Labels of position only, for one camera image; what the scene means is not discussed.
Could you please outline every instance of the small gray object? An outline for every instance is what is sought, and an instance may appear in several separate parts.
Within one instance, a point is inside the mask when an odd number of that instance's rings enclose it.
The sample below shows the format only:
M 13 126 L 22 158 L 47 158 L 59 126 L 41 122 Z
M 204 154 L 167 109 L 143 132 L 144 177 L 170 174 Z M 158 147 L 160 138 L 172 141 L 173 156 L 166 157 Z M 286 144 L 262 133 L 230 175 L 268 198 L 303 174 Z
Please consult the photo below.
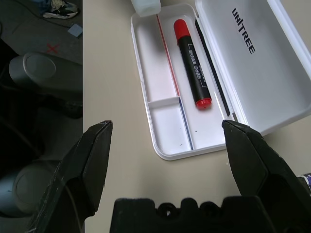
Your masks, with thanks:
M 74 24 L 71 28 L 69 28 L 68 32 L 75 37 L 81 35 L 83 29 L 78 24 Z

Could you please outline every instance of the red marker cap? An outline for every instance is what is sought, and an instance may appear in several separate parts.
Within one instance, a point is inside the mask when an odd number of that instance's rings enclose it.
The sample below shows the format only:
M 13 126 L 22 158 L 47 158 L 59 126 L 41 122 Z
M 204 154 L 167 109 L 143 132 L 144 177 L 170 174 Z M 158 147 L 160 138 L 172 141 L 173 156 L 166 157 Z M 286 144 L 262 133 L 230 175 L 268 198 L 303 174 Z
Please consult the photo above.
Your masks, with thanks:
M 174 23 L 174 30 L 175 30 L 177 41 L 183 36 L 186 36 L 186 35 L 190 36 L 187 24 L 182 19 L 179 19 Z
M 207 109 L 209 106 L 211 106 L 212 104 L 212 99 L 208 98 L 208 99 L 202 99 L 196 102 L 196 107 L 199 110 L 205 110 Z

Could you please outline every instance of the table surface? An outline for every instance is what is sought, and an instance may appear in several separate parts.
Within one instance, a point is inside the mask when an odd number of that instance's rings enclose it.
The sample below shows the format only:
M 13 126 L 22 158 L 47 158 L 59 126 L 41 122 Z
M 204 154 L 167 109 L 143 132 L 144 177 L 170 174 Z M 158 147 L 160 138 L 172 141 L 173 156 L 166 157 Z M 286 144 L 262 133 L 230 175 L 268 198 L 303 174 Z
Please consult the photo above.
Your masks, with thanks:
M 305 22 L 311 18 L 310 0 L 282 1 L 311 48 Z M 194 7 L 194 0 L 161 2 Z M 130 29 L 134 12 L 130 0 L 88 0 L 83 5 L 84 131 L 103 120 L 114 124 L 106 183 L 98 212 L 86 220 L 87 233 L 109 232 L 117 198 L 151 198 L 156 206 L 180 206 L 183 198 L 192 197 L 198 204 L 210 200 L 221 205 L 223 198 L 239 195 L 226 150 L 172 162 L 155 153 Z M 311 116 L 265 137 L 296 175 L 311 171 L 310 129 Z

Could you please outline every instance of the white bottle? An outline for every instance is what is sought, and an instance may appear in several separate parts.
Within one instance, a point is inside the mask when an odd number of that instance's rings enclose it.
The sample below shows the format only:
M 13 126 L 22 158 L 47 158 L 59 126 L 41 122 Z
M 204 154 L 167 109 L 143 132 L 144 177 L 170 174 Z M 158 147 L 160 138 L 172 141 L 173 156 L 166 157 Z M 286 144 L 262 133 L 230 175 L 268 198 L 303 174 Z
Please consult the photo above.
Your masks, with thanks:
M 131 0 L 140 17 L 151 16 L 160 13 L 160 0 Z

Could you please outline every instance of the red x mark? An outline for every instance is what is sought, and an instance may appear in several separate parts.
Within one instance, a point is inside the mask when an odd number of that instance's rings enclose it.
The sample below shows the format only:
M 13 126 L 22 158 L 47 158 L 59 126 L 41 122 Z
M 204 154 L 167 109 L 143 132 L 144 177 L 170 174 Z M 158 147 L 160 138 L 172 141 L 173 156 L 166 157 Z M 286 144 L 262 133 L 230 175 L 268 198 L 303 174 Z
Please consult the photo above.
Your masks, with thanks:
M 57 51 L 56 51 L 56 47 L 58 47 L 59 46 L 59 44 L 58 45 L 55 45 L 54 47 L 53 46 L 51 46 L 49 43 L 47 43 L 47 46 L 50 48 L 49 50 L 47 50 L 46 52 L 55 52 L 55 53 L 58 53 Z

